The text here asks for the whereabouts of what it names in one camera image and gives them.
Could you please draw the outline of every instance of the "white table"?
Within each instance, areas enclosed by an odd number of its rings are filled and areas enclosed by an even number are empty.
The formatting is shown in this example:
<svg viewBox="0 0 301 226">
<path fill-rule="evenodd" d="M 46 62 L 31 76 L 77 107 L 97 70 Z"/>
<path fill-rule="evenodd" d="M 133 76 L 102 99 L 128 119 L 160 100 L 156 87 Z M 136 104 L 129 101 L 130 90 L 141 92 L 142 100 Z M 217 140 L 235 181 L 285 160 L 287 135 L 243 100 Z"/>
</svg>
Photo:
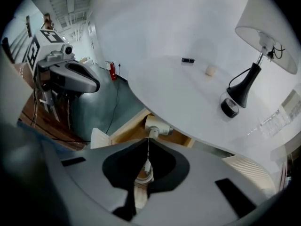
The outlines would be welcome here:
<svg viewBox="0 0 301 226">
<path fill-rule="evenodd" d="M 205 75 L 207 65 L 201 59 L 196 59 L 194 64 L 184 64 L 177 56 L 152 58 L 133 66 L 128 83 L 137 98 L 156 116 L 195 140 L 259 164 L 278 190 L 286 161 L 282 145 L 289 139 L 282 133 L 269 139 L 260 132 L 247 136 L 273 111 L 251 90 L 247 108 L 240 108 L 233 119 L 227 117 L 220 108 L 221 95 L 226 95 L 233 76 L 217 68 L 211 78 Z"/>
</svg>

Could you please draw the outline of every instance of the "white lampshade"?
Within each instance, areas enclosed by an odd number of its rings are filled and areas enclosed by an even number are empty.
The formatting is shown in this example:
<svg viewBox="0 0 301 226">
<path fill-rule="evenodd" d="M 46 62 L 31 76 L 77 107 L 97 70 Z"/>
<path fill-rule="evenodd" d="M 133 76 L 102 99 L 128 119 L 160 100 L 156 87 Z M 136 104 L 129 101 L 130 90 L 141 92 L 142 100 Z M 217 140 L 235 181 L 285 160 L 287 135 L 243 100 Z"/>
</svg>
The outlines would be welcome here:
<svg viewBox="0 0 301 226">
<path fill-rule="evenodd" d="M 275 48 L 281 49 L 281 45 L 285 49 L 282 58 L 274 56 L 273 61 L 289 73 L 297 73 L 301 47 L 287 18 L 274 0 L 248 0 L 235 32 L 259 52 L 259 32 L 265 33 L 274 39 Z M 281 52 L 276 51 L 276 54 L 280 57 Z"/>
</svg>

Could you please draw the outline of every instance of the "ceiling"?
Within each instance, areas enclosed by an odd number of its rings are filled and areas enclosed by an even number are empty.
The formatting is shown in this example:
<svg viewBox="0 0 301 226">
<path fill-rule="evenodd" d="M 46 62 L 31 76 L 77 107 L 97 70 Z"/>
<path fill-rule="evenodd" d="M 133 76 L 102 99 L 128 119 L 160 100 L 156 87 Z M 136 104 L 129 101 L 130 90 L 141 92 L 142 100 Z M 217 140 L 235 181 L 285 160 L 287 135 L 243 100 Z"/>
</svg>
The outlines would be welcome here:
<svg viewBox="0 0 301 226">
<path fill-rule="evenodd" d="M 67 11 L 66 0 L 49 0 L 57 21 L 61 24 L 64 35 L 69 35 L 70 40 L 80 39 L 83 23 L 86 22 L 91 0 L 75 0 L 74 13 Z"/>
</svg>

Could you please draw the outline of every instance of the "white wall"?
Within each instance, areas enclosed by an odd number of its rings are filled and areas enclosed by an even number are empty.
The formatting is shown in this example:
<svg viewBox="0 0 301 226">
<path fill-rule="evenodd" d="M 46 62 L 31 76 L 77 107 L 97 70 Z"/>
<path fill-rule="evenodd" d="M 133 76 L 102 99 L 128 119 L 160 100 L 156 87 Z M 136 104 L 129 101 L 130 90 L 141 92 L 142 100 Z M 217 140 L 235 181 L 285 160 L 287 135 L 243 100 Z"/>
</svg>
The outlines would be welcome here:
<svg viewBox="0 0 301 226">
<path fill-rule="evenodd" d="M 127 78 L 133 63 L 149 57 L 205 58 L 233 76 L 259 53 L 234 32 L 247 0 L 92 0 L 104 60 L 121 63 Z M 267 60 L 252 89 L 274 110 L 301 81 Z"/>
<path fill-rule="evenodd" d="M 40 29 L 41 26 L 44 23 L 43 15 L 39 11 L 39 9 L 34 5 L 32 0 L 23 0 L 18 8 L 16 9 L 14 13 L 14 18 L 7 24 L 5 30 L 3 31 L 3 35 L 1 38 L 1 41 L 7 37 L 8 43 L 11 45 L 15 38 L 23 31 L 23 29 L 26 28 L 26 16 L 30 17 L 30 25 L 31 25 L 31 31 L 32 35 L 35 34 L 37 29 Z M 29 42 L 31 41 L 30 38 L 28 38 L 23 44 L 23 46 L 20 49 L 20 52 L 15 59 L 16 63 L 20 63 L 23 59 L 24 53 L 26 52 L 27 46 L 29 45 Z M 13 57 L 17 53 L 19 47 L 21 46 L 21 43 L 16 48 L 15 52 L 13 53 Z"/>
<path fill-rule="evenodd" d="M 73 46 L 72 53 L 74 53 L 76 60 L 81 60 L 89 56 L 81 40 L 70 44 Z"/>
<path fill-rule="evenodd" d="M 88 31 L 88 25 L 85 24 L 84 28 L 83 28 L 83 32 L 82 32 L 82 38 L 81 38 L 81 42 L 83 44 L 83 46 L 85 47 L 85 50 L 88 54 L 88 56 L 95 62 L 98 63 L 94 51 L 91 47 L 91 38 L 89 36 L 89 31 Z"/>
<path fill-rule="evenodd" d="M 87 24 L 84 25 L 81 40 L 71 42 L 70 44 L 73 46 L 72 52 L 74 53 L 76 60 L 90 57 L 94 63 L 97 63 L 94 51 L 91 48 L 91 39 L 89 37 Z"/>
</svg>

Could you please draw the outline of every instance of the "fire extinguisher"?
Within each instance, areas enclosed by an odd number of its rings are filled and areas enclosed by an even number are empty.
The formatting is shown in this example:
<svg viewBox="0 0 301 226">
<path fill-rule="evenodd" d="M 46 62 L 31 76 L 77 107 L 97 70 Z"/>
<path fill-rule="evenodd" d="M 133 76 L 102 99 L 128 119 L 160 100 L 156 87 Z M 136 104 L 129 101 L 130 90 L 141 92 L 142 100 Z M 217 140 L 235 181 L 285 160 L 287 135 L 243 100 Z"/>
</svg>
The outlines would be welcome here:
<svg viewBox="0 0 301 226">
<path fill-rule="evenodd" d="M 107 68 L 110 70 L 111 79 L 115 81 L 117 79 L 117 75 L 115 73 L 115 64 L 113 62 L 108 62 Z"/>
</svg>

